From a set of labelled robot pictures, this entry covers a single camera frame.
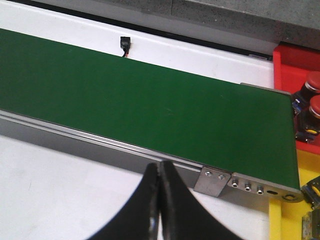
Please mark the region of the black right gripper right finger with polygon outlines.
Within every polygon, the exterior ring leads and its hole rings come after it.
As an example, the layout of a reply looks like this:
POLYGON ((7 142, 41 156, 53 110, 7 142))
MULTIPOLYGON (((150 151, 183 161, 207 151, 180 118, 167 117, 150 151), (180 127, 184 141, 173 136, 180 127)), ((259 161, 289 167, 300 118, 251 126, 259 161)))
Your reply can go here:
POLYGON ((240 240, 187 188, 170 161, 159 165, 159 209, 165 240, 240 240))

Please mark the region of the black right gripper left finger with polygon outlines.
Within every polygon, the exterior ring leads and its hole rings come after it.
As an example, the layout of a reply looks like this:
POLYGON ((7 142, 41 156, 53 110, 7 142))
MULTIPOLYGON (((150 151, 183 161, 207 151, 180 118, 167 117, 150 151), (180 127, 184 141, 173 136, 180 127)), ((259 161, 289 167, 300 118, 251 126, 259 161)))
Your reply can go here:
POLYGON ((156 240, 159 229, 158 193, 158 167, 150 163, 124 206, 89 239, 156 240))

